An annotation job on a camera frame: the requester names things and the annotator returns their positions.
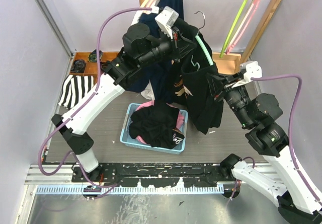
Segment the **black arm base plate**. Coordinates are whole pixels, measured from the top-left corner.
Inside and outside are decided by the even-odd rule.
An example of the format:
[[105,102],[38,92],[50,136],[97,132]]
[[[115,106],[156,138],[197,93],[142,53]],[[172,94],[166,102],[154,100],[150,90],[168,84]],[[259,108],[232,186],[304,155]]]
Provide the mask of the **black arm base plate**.
[[185,188],[216,187],[220,182],[235,181],[215,163],[100,163],[87,177],[104,187],[175,187],[180,181]]

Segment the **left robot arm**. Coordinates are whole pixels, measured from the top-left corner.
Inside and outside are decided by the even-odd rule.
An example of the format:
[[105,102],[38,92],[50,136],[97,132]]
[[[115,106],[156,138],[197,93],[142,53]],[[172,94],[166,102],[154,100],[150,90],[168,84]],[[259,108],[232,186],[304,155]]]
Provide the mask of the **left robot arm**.
[[83,168],[83,176],[90,182],[97,181],[101,175],[93,152],[94,141],[87,134],[92,121],[136,82],[143,68],[165,60],[180,60],[197,47],[176,26],[165,27],[160,38],[155,38],[147,25],[137,23],[128,28],[122,40],[122,50],[98,77],[96,85],[65,115],[52,117],[52,123],[75,154]]

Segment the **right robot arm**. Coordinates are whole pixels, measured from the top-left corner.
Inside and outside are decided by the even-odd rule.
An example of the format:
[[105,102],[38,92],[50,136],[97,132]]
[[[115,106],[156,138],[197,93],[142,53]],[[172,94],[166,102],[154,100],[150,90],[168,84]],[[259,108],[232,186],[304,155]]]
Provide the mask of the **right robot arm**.
[[269,199],[288,223],[321,223],[321,192],[297,159],[288,132],[276,123],[283,114],[276,97],[261,93],[249,99],[241,73],[206,76],[216,102],[225,100],[239,120],[250,146],[271,165],[281,179],[275,181],[230,154],[220,163],[223,179],[246,182]]

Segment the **mint green hanger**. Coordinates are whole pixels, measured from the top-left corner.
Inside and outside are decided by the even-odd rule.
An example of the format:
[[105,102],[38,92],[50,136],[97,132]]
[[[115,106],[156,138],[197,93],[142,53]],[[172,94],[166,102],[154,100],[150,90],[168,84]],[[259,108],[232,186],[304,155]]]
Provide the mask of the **mint green hanger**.
[[212,65],[214,65],[212,56],[210,55],[210,53],[209,53],[204,41],[199,36],[200,30],[205,27],[206,17],[205,17],[205,14],[202,11],[195,12],[195,14],[198,14],[198,13],[201,13],[202,16],[203,16],[203,25],[200,28],[196,28],[195,26],[192,26],[192,28],[193,28],[192,32],[194,33],[194,37],[195,37],[196,41],[198,42],[199,46],[201,47],[201,49],[202,49],[202,51],[203,51],[203,53],[204,53],[209,65],[212,66]]

